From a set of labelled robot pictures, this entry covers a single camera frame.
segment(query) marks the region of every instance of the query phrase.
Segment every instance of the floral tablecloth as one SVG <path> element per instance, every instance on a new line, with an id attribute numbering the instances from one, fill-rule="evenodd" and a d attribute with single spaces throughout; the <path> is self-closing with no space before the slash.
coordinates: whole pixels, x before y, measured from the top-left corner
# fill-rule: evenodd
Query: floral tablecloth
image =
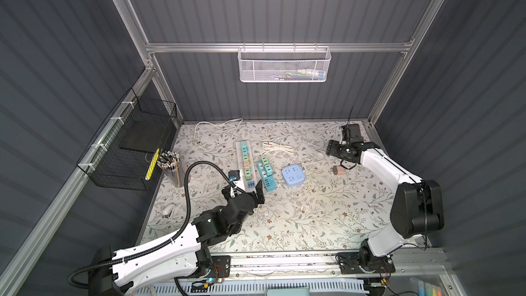
<path id="1" fill-rule="evenodd" d="M 360 122 L 365 140 L 367 134 Z M 312 160 L 316 153 L 325 153 L 330 139 L 340 140 L 339 127 L 344 122 L 286 122 L 242 124 L 239 134 L 253 146 L 254 161 L 259 160 L 263 141 L 293 146 L 293 155 L 271 152 L 267 155 L 278 188 L 265 193 L 266 203 L 254 210 L 239 234 L 210 248 L 211 252 L 249 252 L 282 250 L 354 249 L 371 233 L 389 222 L 393 194 L 367 168 L 357 165 L 345 175 L 336 176 L 332 166 L 339 164 L 334 157 L 325 157 L 305 171 L 306 181 L 288 187 L 281 169 Z M 182 165 L 208 160 L 226 173 L 237 169 L 236 125 L 217 127 L 201 124 L 195 141 L 193 124 L 181 127 L 174 151 L 181 155 Z M 192 218 L 205 210 L 225 205 L 221 188 L 226 185 L 212 167 L 193 168 L 189 190 Z M 142 243 L 171 233 L 179 228 L 185 216 L 183 188 L 176 188 L 167 179 L 161 183 Z M 170 219 L 161 217 L 164 207 L 176 205 Z"/>

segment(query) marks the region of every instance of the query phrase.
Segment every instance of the blue square socket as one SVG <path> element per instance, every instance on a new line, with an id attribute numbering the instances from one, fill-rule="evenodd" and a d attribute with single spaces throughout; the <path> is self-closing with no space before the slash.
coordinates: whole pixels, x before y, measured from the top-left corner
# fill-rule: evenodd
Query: blue square socket
<path id="1" fill-rule="evenodd" d="M 281 173 L 285 183 L 290 187 L 302 184 L 305 181 L 305 173 L 298 164 L 286 166 L 281 170 Z"/>

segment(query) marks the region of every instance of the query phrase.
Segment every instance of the wire mesh basket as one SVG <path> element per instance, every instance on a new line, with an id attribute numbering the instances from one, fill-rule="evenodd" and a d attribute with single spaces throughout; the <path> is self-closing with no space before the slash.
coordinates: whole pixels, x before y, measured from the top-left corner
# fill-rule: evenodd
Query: wire mesh basket
<path id="1" fill-rule="evenodd" d="M 331 54 L 328 47 L 292 46 L 238 50 L 242 82 L 324 82 Z"/>
<path id="2" fill-rule="evenodd" d="M 148 176 L 150 162 L 157 149 L 163 151 L 171 147 L 176 133 L 176 116 L 174 102 L 135 97 L 121 116 L 110 118 L 111 128 L 100 142 L 94 144 L 95 137 L 92 139 L 81 156 L 84 158 L 95 147 L 90 160 L 79 159 L 77 166 L 99 187 L 142 191 L 155 188 L 162 171 L 154 168 Z M 146 149 L 126 148 L 123 144 L 128 139 L 128 133 L 138 124 L 142 124 L 143 128 L 153 126 L 160 137 L 151 140 Z M 95 135 L 99 135 L 105 125 L 103 123 Z"/>

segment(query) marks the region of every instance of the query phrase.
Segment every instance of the red wire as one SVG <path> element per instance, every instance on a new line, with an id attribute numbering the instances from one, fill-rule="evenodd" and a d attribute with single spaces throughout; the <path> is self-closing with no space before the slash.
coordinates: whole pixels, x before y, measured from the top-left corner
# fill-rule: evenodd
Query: red wire
<path id="1" fill-rule="evenodd" d="M 222 266 L 219 266 L 219 268 L 221 269 L 221 272 L 223 272 L 223 279 L 225 278 L 225 270 L 223 270 L 223 267 Z"/>
<path id="2" fill-rule="evenodd" d="M 214 283 L 217 282 L 217 279 L 219 278 L 219 270 L 217 269 L 217 266 L 214 265 L 214 268 L 216 269 L 216 279 L 214 280 Z"/>

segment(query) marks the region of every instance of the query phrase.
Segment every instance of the blue object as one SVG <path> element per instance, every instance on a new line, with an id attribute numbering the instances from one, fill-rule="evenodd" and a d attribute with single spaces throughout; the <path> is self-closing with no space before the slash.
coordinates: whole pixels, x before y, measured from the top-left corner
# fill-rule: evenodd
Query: blue object
<path id="1" fill-rule="evenodd" d="M 274 177 L 269 176 L 267 174 L 267 170 L 265 169 L 263 162 L 258 161 L 256 163 L 256 167 L 258 168 L 259 173 L 261 174 L 261 179 L 263 180 L 263 185 L 265 186 L 267 192 L 274 191 L 277 188 L 276 181 L 274 180 Z"/>
<path id="2" fill-rule="evenodd" d="M 283 174 L 285 183 L 290 187 L 302 184 L 305 181 L 305 173 L 298 164 L 286 166 L 281 170 L 281 173 Z"/>

